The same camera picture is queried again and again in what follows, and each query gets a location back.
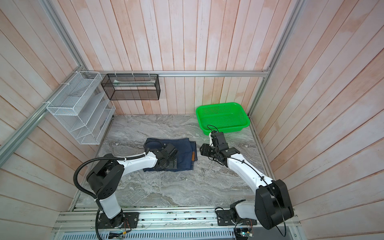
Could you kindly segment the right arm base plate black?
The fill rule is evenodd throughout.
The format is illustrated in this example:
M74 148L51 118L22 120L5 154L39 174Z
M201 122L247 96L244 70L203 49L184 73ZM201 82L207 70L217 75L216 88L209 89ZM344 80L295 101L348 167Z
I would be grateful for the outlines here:
M217 216L217 223L219 226L256 226L257 220L241 219L232 210L224 210L223 208L216 208L215 214Z

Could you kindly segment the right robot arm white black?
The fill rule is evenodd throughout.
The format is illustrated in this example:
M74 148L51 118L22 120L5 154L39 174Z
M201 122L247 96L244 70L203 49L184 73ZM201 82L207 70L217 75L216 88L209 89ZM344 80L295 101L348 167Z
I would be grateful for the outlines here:
M273 180L264 175L236 148L230 148L222 132L212 131L211 140L200 147L202 156L208 157L234 171L255 193L253 202L239 200L229 210L221 210L218 217L237 224L241 220L258 221L270 230L294 217L287 185L282 180Z

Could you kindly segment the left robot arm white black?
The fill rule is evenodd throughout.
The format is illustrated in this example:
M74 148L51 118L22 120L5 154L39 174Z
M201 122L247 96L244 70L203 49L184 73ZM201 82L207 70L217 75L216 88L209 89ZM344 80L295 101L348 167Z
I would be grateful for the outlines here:
M149 149L139 155L115 157L105 155L87 175L95 201L100 210L99 222L106 222L112 228L120 228L128 223L127 217L118 203L116 190L121 178L143 169L173 170L177 168L178 150L172 144L160 149Z

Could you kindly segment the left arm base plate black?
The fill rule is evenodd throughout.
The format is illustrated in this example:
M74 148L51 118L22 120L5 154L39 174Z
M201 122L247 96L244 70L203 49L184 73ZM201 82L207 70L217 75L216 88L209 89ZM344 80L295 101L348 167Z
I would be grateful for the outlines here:
M121 211L112 219L109 219L105 213L100 213L96 220L98 229L134 229L138 225L139 212Z

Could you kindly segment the dark blue denim trousers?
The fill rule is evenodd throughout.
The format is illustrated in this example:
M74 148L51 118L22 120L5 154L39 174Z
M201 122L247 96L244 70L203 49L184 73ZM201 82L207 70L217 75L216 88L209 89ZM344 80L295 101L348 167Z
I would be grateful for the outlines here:
M169 144L174 146L177 150L175 156L166 162L169 165L165 168L161 168L159 164L156 164L153 168L143 169L144 172L180 172L194 169L194 162L198 160L197 144L195 141L190 141L189 138L173 140L148 138L143 147L145 150L161 151L162 148L167 147Z

